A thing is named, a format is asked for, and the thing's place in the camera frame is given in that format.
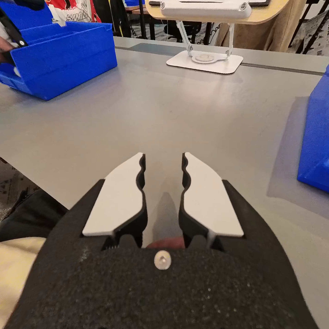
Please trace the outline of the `white and wooden book stand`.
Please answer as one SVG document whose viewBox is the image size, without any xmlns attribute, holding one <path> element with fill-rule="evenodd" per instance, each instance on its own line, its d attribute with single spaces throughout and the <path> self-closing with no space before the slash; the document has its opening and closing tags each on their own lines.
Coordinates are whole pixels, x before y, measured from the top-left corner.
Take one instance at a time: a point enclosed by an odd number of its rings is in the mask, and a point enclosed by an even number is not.
<svg viewBox="0 0 329 329">
<path fill-rule="evenodd" d="M 167 65 L 198 71 L 233 74 L 243 61 L 232 55 L 235 23 L 261 24 L 275 17 L 288 1 L 268 1 L 264 7 L 251 8 L 247 0 L 161 0 L 145 1 L 148 13 L 155 19 L 176 21 L 186 50 L 167 61 Z M 219 22 L 229 25 L 229 47 L 226 53 L 194 50 L 183 21 Z"/>
</svg>

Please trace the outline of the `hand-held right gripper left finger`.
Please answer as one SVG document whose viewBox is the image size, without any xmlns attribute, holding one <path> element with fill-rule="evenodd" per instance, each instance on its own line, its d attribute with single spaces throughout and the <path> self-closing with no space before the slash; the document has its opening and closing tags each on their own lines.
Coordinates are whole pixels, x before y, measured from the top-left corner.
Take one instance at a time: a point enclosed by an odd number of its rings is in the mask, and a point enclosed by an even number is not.
<svg viewBox="0 0 329 329">
<path fill-rule="evenodd" d="M 145 171 L 145 154 L 137 153 L 105 177 L 82 231 L 84 236 L 143 234 L 148 221 Z"/>
</svg>

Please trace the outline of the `black garment with yellow trim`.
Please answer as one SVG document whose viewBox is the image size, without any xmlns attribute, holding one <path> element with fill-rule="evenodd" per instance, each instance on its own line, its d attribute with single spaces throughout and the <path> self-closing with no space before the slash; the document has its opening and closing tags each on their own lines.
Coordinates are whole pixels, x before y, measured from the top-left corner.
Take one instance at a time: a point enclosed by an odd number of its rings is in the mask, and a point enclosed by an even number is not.
<svg viewBox="0 0 329 329">
<path fill-rule="evenodd" d="M 131 38 L 131 29 L 122 0 L 93 0 L 96 16 L 101 23 L 111 23 L 114 36 Z"/>
</svg>

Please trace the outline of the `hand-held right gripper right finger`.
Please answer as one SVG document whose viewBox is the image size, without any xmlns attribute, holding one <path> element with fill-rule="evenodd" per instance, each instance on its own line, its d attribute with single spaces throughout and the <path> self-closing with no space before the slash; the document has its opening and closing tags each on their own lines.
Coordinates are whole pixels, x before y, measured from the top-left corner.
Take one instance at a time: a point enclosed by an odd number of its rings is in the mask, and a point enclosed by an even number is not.
<svg viewBox="0 0 329 329">
<path fill-rule="evenodd" d="M 182 155 L 179 226 L 190 239 L 202 235 L 243 237 L 244 232 L 220 175 L 200 159 Z"/>
</svg>

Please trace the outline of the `newspaper sheet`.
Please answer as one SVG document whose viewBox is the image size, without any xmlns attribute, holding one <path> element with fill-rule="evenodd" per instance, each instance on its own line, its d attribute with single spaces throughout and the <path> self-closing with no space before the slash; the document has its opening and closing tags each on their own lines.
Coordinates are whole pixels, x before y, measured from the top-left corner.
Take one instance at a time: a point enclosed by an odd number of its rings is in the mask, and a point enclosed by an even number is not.
<svg viewBox="0 0 329 329">
<path fill-rule="evenodd" d="M 302 23 L 293 40 L 292 52 L 329 56 L 329 10 Z"/>
</svg>

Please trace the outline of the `person's black pants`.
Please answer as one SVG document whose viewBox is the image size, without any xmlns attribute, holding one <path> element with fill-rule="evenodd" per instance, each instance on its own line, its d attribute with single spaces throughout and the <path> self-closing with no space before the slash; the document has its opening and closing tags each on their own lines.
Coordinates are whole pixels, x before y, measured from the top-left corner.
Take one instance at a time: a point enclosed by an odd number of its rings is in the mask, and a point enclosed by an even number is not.
<svg viewBox="0 0 329 329">
<path fill-rule="evenodd" d="M 42 189 L 23 191 L 0 224 L 0 241 L 47 238 L 68 209 Z"/>
</svg>

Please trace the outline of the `wooden top office table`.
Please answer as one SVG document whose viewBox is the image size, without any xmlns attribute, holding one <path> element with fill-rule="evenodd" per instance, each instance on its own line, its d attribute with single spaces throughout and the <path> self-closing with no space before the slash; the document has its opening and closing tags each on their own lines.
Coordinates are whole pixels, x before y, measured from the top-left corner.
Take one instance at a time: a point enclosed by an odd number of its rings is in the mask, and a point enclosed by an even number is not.
<svg viewBox="0 0 329 329">
<path fill-rule="evenodd" d="M 125 7 L 126 13 L 139 16 L 139 25 L 141 29 L 141 38 L 147 39 L 146 25 L 149 26 L 150 39 L 155 40 L 155 20 L 148 13 L 146 6 L 129 6 Z"/>
</svg>

